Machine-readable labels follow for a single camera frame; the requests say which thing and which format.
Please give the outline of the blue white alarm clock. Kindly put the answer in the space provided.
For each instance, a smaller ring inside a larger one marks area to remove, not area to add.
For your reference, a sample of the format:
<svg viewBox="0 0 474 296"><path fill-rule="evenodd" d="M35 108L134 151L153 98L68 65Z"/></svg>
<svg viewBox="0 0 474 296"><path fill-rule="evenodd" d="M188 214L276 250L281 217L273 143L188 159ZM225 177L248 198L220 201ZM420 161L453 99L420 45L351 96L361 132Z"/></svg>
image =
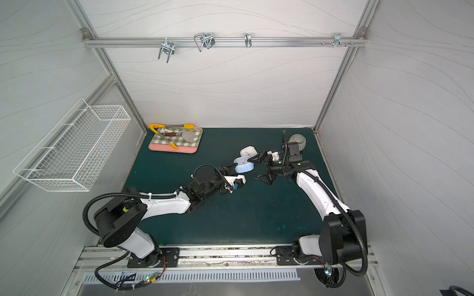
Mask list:
<svg viewBox="0 0 474 296"><path fill-rule="evenodd" d="M251 157L247 155L234 159L233 163L236 164L235 172L237 174L243 174L254 170L254 164L249 161L250 158Z"/></svg>

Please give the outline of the white alarm clock back up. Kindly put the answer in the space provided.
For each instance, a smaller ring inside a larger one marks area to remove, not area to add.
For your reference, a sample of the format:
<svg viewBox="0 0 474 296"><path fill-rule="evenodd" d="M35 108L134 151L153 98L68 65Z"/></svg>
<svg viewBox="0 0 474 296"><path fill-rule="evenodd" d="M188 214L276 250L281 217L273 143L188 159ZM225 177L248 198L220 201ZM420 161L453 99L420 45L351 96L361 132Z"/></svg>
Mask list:
<svg viewBox="0 0 474 296"><path fill-rule="evenodd" d="M240 155L242 157L254 157L255 155L257 155L257 150L254 146L247 146L240 150Z"/></svg>

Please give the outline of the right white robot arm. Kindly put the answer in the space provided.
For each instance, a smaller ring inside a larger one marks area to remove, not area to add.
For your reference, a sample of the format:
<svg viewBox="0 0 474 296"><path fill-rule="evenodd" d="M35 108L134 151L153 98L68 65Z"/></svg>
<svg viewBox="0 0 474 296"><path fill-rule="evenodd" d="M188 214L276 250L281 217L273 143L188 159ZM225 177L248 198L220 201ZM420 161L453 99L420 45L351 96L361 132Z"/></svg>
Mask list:
<svg viewBox="0 0 474 296"><path fill-rule="evenodd" d="M314 259L324 265L341 265L356 276L366 273L369 259L365 217L335 196L310 161L303 161L300 155L284 157L262 152L250 157L248 162L267 165L267 173L258 179L268 185L277 176L293 180L320 214L320 233L301 236L293 243L295 262L304 265Z"/></svg>

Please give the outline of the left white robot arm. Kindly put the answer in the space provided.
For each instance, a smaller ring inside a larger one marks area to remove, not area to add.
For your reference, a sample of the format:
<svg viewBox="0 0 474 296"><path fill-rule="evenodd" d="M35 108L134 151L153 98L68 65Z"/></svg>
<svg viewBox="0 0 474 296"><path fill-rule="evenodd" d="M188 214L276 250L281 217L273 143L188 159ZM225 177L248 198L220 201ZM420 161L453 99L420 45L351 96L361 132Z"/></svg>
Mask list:
<svg viewBox="0 0 474 296"><path fill-rule="evenodd" d="M246 178L235 172L236 167L212 165L209 171L197 168L189 185L170 194L138 192L133 188L101 194L86 204L83 221L104 247L118 247L143 263L154 265L161 250L139 224L152 217L194 212L215 193L224 195L241 189Z"/></svg>

